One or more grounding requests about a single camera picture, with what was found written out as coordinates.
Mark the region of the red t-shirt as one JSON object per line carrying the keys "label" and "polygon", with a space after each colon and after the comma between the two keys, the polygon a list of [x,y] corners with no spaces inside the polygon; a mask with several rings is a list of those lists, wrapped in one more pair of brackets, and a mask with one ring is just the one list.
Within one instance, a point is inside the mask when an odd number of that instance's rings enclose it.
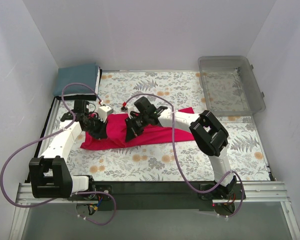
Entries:
{"label": "red t-shirt", "polygon": [[84,150],[101,151],[172,142],[171,127],[153,125],[146,126],[140,136],[125,142],[127,131],[125,119],[127,117],[126,113],[111,114],[106,126],[107,138],[95,139],[86,132],[85,141],[80,147]]}

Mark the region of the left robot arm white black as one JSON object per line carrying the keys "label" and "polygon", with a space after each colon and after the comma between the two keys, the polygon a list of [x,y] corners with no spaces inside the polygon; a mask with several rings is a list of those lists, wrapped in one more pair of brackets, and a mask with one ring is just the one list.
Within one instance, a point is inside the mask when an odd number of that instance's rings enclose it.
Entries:
{"label": "left robot arm white black", "polygon": [[108,116],[114,110],[100,105],[92,112],[86,100],[75,100],[72,110],[63,114],[59,130],[47,149],[29,162],[32,194],[35,198],[69,198],[79,193],[85,200],[96,196],[91,175],[71,175],[67,159],[77,137],[86,132],[98,140],[106,139]]}

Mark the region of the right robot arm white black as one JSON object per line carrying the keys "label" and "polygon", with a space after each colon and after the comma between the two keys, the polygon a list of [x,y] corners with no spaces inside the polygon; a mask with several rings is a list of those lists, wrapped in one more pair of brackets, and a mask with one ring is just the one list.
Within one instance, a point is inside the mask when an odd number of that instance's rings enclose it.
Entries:
{"label": "right robot arm white black", "polygon": [[121,110],[128,114],[125,119],[126,142],[140,136],[149,125],[192,134],[198,148],[208,156],[214,174],[213,184],[196,192],[207,199],[227,199],[234,194],[237,177],[228,159],[229,133],[211,111],[195,114],[175,111],[173,106],[156,107],[148,100],[147,94],[139,94],[134,107],[128,107],[124,102]]}

